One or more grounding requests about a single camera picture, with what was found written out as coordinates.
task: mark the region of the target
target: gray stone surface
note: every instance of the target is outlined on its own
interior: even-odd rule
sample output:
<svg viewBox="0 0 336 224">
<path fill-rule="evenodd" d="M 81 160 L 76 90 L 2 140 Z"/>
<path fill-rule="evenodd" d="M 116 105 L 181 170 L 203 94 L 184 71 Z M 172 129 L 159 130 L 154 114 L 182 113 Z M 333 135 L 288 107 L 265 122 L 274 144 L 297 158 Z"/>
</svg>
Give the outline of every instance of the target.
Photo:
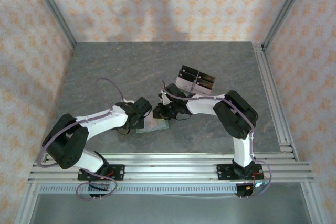
<svg viewBox="0 0 336 224">
<path fill-rule="evenodd" d="M 212 94 L 236 90 L 258 112 L 255 152 L 277 152 L 279 144 L 250 42 L 106 42 L 79 43 L 69 67 L 56 118 L 65 113 L 90 115 L 108 108 L 97 96 L 99 77 L 113 80 L 126 99 L 143 96 L 159 102 L 161 80 L 175 82 L 182 65 L 216 77 Z M 101 81 L 99 89 L 111 103 L 117 90 Z M 92 138 L 87 149 L 101 153 L 232 153 L 233 140 L 217 117 L 194 115 L 169 121 L 169 129 L 123 136 L 109 130 Z"/>
</svg>

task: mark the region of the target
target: floral wallpaper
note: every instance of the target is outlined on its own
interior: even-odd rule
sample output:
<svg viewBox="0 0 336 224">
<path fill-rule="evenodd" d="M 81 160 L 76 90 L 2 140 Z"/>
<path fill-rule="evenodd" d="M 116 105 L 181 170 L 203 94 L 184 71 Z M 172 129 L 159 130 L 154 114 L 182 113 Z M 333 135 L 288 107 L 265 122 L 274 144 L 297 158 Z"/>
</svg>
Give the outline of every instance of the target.
<svg viewBox="0 0 336 224">
<path fill-rule="evenodd" d="M 72 49 L 44 0 L 0 12 L 0 223 L 13 223 Z"/>
<path fill-rule="evenodd" d="M 285 0 L 56 0 L 85 41 L 252 41 L 266 38 Z"/>
<path fill-rule="evenodd" d="M 302 160 L 336 223 L 336 0 L 296 0 L 267 55 Z"/>
</svg>

